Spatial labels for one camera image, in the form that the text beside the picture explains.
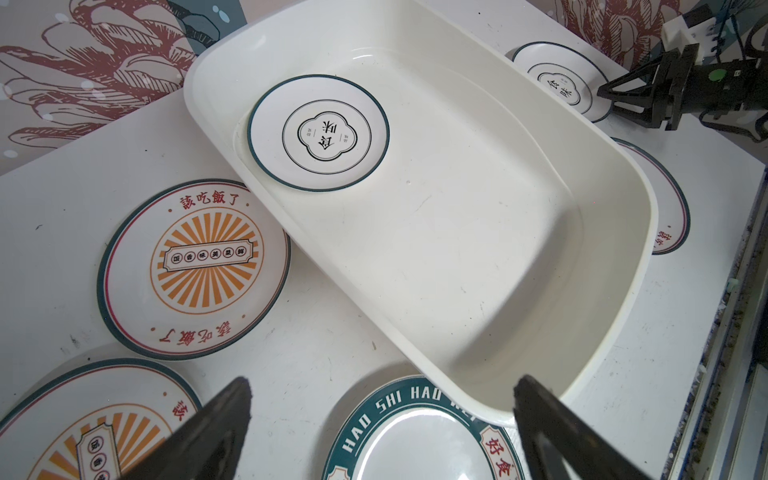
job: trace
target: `plate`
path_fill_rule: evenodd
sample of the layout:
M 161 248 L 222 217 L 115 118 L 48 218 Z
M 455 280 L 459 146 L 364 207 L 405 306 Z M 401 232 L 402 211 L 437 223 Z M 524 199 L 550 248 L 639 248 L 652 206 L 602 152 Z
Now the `plate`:
M 628 141 L 614 138 L 626 148 L 650 180 L 659 205 L 659 231 L 654 241 L 654 255 L 674 252 L 688 238 L 690 210 L 685 195 L 672 174 L 651 154 Z
M 589 121 L 599 122 L 611 113 L 611 101 L 598 97 L 598 87 L 608 78 L 581 53 L 535 41 L 520 47 L 511 59 Z
M 264 318 L 289 263 L 290 239 L 245 185 L 195 180 L 160 192 L 120 225 L 101 260 L 99 308 L 128 348 L 196 358 Z
M 301 190 L 338 190 L 379 166 L 389 123 L 379 102 L 344 78 L 304 75 L 272 87 L 248 121 L 248 145 L 272 178 Z
M 112 359 L 72 370 L 0 421 L 4 478 L 116 480 L 201 408 L 165 366 Z
M 424 376 L 387 383 L 346 420 L 325 480 L 522 480 L 503 428 L 468 414 Z

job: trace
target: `white table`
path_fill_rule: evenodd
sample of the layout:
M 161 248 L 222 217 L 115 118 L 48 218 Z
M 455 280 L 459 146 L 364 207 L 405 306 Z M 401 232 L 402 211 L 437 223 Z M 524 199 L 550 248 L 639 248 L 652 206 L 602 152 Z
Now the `white table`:
M 501 53 L 529 41 L 555 41 L 588 52 L 609 78 L 624 72 L 523 0 L 429 4 Z M 675 132 L 646 131 L 617 118 L 598 127 L 659 159 L 691 210 L 687 242 L 651 259 L 624 330 L 571 405 L 657 478 L 763 165 L 690 115 Z M 189 117 L 180 92 L 0 177 L 0 415 L 69 369 L 134 355 L 111 336 L 98 311 L 96 275 L 105 244 L 143 200 L 207 177 L 236 178 Z M 234 376 L 250 380 L 253 418 L 241 478 L 318 478 L 356 402 L 413 371 L 295 245 L 285 288 L 257 328 L 213 355 L 166 364 L 203 402 Z

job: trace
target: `white basin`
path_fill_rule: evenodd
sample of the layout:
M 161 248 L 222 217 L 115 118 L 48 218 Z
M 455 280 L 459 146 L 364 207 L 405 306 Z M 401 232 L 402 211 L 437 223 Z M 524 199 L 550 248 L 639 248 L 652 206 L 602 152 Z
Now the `white basin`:
M 351 187 L 288 187 L 249 151 L 253 106 L 304 74 L 360 85 L 389 120 L 383 161 Z M 208 49 L 184 98 L 298 245 L 447 396 L 487 422 L 513 424 L 512 389 L 525 373 L 567 402 L 629 313 L 657 223 L 640 168 L 418 2 L 294 5 Z

